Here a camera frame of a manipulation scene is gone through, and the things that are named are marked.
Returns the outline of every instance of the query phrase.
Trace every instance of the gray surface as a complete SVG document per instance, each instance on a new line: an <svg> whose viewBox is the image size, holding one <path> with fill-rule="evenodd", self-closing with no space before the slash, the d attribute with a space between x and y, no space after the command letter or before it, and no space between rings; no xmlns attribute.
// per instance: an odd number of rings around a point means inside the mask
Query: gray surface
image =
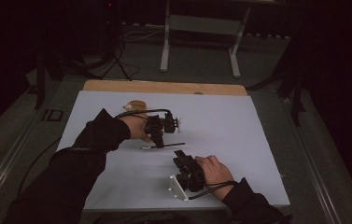
<svg viewBox="0 0 352 224"><path fill-rule="evenodd" d="M169 177L178 174L172 158L174 151L179 149L192 156L216 155L227 164L236 180L245 177L251 188L264 194L270 204L289 205L249 96L82 91L58 149L72 146L86 122L94 119L102 108L115 116L124 111L122 105L133 99L146 102L149 109L166 108L174 116L181 117L181 133L166 133L163 140L165 144L185 142L186 145L139 150L147 144L123 142L116 152L107 155L106 170L97 178L86 201L86 209L135 211L224 207L210 195L187 203L174 199L168 191Z"/></svg>
<svg viewBox="0 0 352 224"><path fill-rule="evenodd" d="M222 47L222 43L216 43L211 48L202 49L191 48L190 44L193 43L179 39L174 39L171 44L167 73L159 71L162 44L161 41L157 41L157 38L127 43L121 61L138 65L141 70L134 78L140 80L229 83L249 86L270 76L287 45L287 40L243 38L241 48L237 52L243 76L240 79L232 77L228 53L226 48ZM197 44L201 47L205 46L202 43ZM124 66L129 74L136 71L135 67ZM100 70L97 74L102 74L104 71L105 69ZM124 77L119 67L115 66L107 78ZM82 89L84 80L81 77L65 78L48 105L50 109L63 110L63 120L61 122L40 121L30 133L22 149L22 154L18 157L16 165L0 190L0 223L9 203L16 195L21 177L30 162L63 133L77 92ZM306 171L302 147L296 139L293 125L289 124L284 103L274 95L275 86L276 84L270 85L262 90L250 92L250 94L257 107L279 171L284 175L283 182L291 202L291 206L280 210L286 214L294 215L293 223L328 223L312 180ZM34 111L31 108L32 105L34 105L34 98L24 95L0 118L0 160L2 160L7 148L12 145L12 139L16 139L22 126L29 121L29 114ZM317 169L331 193L333 204L339 212L342 223L352 223L351 179L308 94L303 96L303 105L306 112L301 113L300 130L305 136L306 144L315 159ZM45 168L55 148L53 147L38 161L29 174L28 181ZM92 223L99 215L98 213L84 213L81 223ZM121 215L133 217L135 214Z"/></svg>

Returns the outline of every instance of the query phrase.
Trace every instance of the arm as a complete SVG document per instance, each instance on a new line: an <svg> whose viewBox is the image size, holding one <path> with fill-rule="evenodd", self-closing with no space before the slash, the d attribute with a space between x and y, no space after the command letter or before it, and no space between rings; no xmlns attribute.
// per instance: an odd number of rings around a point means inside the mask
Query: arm
<svg viewBox="0 0 352 224"><path fill-rule="evenodd" d="M104 109L72 147L56 152L49 166L10 205L4 223L79 223L85 200L106 168L106 153L125 139L148 140L145 120L113 119Z"/></svg>
<svg viewBox="0 0 352 224"><path fill-rule="evenodd" d="M195 160L204 170L207 185L233 181L229 169L215 156L196 157ZM245 178L234 186L214 191L213 195L232 210L232 219L235 221L243 221L246 224L276 223L283 217L263 195L252 191Z"/></svg>

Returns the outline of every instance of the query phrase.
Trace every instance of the hand-mounted device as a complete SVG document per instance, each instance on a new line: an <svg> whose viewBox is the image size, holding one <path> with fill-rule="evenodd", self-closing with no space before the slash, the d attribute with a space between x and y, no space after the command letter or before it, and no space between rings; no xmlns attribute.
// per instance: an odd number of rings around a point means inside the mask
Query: hand-mounted device
<svg viewBox="0 0 352 224"><path fill-rule="evenodd" d="M147 118L144 118L147 119L147 124L144 127L144 132L150 135L150 138L155 144L155 147L162 148L168 146L184 145L184 143L165 145L163 142L164 133L174 133L176 129L178 129L178 132L180 133L180 118L174 119L172 112L168 109L127 111L125 113L117 115L115 118L118 119L125 116L137 116L137 114L146 114L154 112L166 112L164 114L164 119L161 119L159 115L148 116Z"/></svg>
<svg viewBox="0 0 352 224"><path fill-rule="evenodd" d="M204 170L192 156L185 155L182 150L175 151L175 154L176 158L173 158L173 162L176 164L176 167L179 169L181 174L170 176L171 181L169 190L174 193L176 198L183 200L184 202L197 199L225 186L237 184L237 182L233 180L210 184L207 185L211 186L209 190L198 195L188 197L185 193L186 189L189 189L191 192L196 192L204 188Z"/></svg>
<svg viewBox="0 0 352 224"><path fill-rule="evenodd" d="M204 171L192 156L187 156L182 150L175 151L173 162L181 174L176 175L181 188L196 192L204 188Z"/></svg>

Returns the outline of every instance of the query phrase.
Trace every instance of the black jacket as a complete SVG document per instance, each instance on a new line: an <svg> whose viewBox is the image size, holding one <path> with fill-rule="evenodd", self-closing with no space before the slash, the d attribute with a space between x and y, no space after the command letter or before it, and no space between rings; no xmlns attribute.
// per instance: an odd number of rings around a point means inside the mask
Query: black jacket
<svg viewBox="0 0 352 224"><path fill-rule="evenodd" d="M8 223L79 223L88 194L106 168L106 153L130 138L128 126L104 109L86 124L74 145L56 152L49 166L9 206ZM283 215L246 180L235 185L222 201L232 219L242 223L276 223Z"/></svg>

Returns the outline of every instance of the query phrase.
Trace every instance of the black device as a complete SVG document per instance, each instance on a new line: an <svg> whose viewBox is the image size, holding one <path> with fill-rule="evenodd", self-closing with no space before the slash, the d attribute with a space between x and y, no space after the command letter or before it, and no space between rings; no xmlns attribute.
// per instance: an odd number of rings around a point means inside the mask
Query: black device
<svg viewBox="0 0 352 224"><path fill-rule="evenodd" d="M147 124L144 127L144 132L150 135L150 139L155 144L155 147L162 148L162 147L169 147L169 146L184 145L185 143L165 145L163 142L164 133L174 133L176 131L176 128L178 128L178 132L179 132L180 118L174 119L172 112L168 109L127 111L117 115L115 118L118 119L125 116L137 116L138 114L146 114L146 113L154 113L154 112L166 112L164 114L164 119L161 119L159 115L148 116Z"/></svg>
<svg viewBox="0 0 352 224"><path fill-rule="evenodd" d="M144 127L144 132L150 134L150 138L157 148L164 147L163 132L174 133L178 128L178 118L173 119L172 113L164 114L164 119L159 115L148 116L148 121Z"/></svg>
<svg viewBox="0 0 352 224"><path fill-rule="evenodd" d="M181 173L176 175L176 180L181 188L189 189L191 192L202 190L205 183L202 167L191 155L185 155L182 150L175 151L175 154L176 158L173 158L173 162Z"/></svg>

